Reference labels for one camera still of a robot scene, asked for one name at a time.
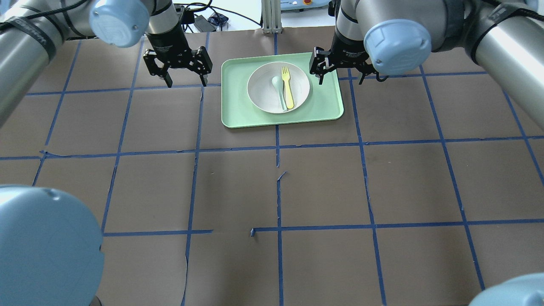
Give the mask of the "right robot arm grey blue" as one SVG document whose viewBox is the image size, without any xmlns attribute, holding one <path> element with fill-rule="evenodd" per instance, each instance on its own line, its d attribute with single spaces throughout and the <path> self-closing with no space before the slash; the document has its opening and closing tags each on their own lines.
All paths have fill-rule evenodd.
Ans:
<svg viewBox="0 0 544 306">
<path fill-rule="evenodd" d="M 543 16 L 537 0 L 333 0 L 330 50 L 315 47 L 318 77 L 355 68 L 360 83 L 419 68 L 432 52 L 462 47 L 503 89 L 508 103 L 543 127 Z"/>
</svg>

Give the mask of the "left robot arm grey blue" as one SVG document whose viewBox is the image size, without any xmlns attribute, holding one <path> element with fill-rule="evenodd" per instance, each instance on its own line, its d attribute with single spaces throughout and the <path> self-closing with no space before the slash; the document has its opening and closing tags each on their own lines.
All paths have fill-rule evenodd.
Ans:
<svg viewBox="0 0 544 306">
<path fill-rule="evenodd" d="M 20 0 L 1 22 L 1 124 L 51 64 L 64 42 L 97 37 L 126 48 L 147 36 L 144 62 L 172 86 L 170 68 L 186 68 L 207 85 L 212 61 L 190 48 L 188 10 L 170 0 Z M 62 190 L 1 186 L 2 306 L 100 306 L 103 234 L 91 210 Z"/>
</svg>

